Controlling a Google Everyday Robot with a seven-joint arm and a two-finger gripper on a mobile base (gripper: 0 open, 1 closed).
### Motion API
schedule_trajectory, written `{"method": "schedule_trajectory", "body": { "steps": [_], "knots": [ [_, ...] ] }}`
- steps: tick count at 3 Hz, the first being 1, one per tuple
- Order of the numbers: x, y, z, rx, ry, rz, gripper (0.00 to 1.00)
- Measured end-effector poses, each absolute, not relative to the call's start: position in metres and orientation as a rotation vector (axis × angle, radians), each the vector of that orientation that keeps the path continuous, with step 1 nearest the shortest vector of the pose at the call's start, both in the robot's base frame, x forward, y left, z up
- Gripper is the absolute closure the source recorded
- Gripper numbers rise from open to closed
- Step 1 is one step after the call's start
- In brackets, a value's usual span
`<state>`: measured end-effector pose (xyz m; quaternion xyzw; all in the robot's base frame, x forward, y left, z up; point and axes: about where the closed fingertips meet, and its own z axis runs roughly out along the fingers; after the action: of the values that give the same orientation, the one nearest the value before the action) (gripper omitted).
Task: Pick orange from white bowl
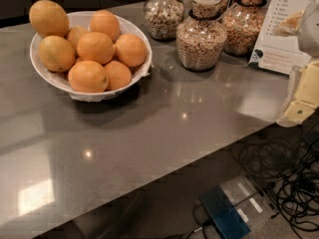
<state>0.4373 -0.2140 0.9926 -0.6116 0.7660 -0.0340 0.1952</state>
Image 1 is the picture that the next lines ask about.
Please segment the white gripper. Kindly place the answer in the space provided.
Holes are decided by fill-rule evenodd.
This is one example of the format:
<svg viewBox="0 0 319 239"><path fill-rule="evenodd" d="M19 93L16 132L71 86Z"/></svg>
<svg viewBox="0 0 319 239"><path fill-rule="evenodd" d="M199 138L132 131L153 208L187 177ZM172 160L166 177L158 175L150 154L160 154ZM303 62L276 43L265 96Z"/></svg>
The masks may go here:
<svg viewBox="0 0 319 239"><path fill-rule="evenodd" d="M273 33L281 37L297 35L299 50L318 57L319 0L311 1L304 11L288 16L273 29ZM303 124L319 108L319 62L311 61L303 68L294 66L287 93L276 122L284 127Z"/></svg>

